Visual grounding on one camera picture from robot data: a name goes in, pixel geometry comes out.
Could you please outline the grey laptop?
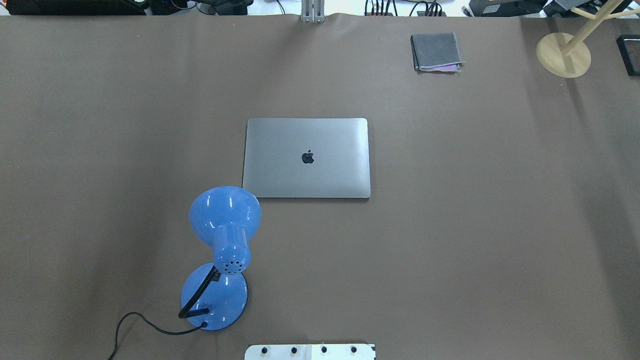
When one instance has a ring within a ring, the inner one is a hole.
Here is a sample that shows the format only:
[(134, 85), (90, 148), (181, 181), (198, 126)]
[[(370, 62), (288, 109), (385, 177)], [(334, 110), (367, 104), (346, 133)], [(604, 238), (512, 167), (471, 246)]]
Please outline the grey laptop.
[(368, 120), (250, 118), (242, 187), (257, 198), (370, 198)]

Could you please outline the blue desk lamp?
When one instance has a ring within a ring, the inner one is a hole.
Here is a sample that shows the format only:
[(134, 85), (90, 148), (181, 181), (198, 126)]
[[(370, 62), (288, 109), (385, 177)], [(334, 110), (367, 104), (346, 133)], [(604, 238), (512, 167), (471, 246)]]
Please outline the blue desk lamp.
[(179, 318), (204, 331), (224, 330), (240, 319), (249, 301), (243, 272), (252, 260), (250, 241), (261, 215), (258, 199), (237, 186), (213, 187), (194, 199), (190, 226), (210, 248), (212, 260), (183, 284)]

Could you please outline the folded grey cloth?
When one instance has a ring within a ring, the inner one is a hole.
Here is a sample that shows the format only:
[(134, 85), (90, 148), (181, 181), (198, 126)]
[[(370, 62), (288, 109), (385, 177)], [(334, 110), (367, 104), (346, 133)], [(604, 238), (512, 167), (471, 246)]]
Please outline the folded grey cloth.
[(416, 33), (410, 36), (414, 70), (426, 73), (459, 73), (461, 58), (454, 32)]

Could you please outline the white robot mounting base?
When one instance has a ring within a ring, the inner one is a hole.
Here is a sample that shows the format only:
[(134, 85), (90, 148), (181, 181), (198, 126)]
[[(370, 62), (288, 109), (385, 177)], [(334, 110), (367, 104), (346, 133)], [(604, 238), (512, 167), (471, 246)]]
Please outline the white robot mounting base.
[(255, 344), (247, 347), (245, 360), (375, 360), (374, 344)]

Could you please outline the wooden mug tree stand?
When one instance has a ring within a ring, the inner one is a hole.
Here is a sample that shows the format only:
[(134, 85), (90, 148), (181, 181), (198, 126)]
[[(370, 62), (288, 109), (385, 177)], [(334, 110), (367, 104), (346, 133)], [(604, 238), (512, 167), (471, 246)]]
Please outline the wooden mug tree stand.
[(535, 55), (540, 64), (553, 75), (561, 78), (577, 78), (586, 73), (592, 63), (590, 50), (584, 40), (605, 20), (637, 15), (640, 9), (615, 13), (621, 0), (608, 0), (595, 14), (572, 7), (574, 14), (588, 19), (576, 35), (553, 32), (542, 37), (535, 46)]

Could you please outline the black tray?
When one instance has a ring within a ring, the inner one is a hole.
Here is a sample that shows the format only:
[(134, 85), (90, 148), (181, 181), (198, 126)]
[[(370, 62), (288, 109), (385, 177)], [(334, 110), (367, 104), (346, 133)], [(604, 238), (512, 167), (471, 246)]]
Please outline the black tray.
[(640, 76), (640, 37), (639, 35), (622, 34), (615, 43), (621, 54), (622, 63), (629, 76)]

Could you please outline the aluminium frame post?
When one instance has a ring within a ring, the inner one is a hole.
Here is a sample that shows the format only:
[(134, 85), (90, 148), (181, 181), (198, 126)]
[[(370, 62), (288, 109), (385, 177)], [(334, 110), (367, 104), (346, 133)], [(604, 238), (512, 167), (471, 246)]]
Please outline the aluminium frame post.
[(301, 22), (307, 24), (321, 24), (325, 22), (324, 0), (302, 0)]

